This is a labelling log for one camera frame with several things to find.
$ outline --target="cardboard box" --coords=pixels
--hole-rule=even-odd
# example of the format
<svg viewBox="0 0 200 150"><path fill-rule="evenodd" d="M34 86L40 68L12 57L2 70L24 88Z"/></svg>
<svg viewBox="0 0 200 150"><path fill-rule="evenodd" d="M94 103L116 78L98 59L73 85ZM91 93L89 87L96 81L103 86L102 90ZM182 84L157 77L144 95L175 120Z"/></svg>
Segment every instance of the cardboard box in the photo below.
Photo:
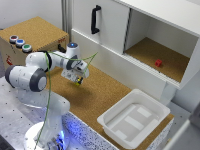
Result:
<svg viewBox="0 0 200 150"><path fill-rule="evenodd" d="M28 54L16 48L15 44L10 44L9 38L17 35L19 39L25 40L26 44L32 46L33 52L40 50L52 51L58 49L58 44L66 48L69 43L69 35L43 20L35 17L17 25L0 31L0 51L5 69L10 65L25 65Z"/></svg>

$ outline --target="red block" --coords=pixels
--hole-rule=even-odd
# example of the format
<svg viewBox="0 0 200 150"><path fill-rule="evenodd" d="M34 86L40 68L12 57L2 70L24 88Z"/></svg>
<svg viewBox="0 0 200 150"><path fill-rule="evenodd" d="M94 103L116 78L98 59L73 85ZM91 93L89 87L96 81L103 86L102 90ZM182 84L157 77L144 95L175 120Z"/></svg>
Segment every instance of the red block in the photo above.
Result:
<svg viewBox="0 0 200 150"><path fill-rule="evenodd" d="M161 64L162 64L162 60L157 59L156 62L155 62L155 65L156 65L157 67L160 67Z"/></svg>

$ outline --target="white plastic bin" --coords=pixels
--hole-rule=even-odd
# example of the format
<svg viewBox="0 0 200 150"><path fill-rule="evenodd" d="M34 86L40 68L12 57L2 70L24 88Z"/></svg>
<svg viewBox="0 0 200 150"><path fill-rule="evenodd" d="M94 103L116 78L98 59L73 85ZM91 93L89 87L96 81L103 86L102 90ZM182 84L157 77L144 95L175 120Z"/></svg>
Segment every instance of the white plastic bin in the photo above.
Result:
<svg viewBox="0 0 200 150"><path fill-rule="evenodd" d="M169 108L134 89L97 120L122 147L135 149L169 113Z"/></svg>

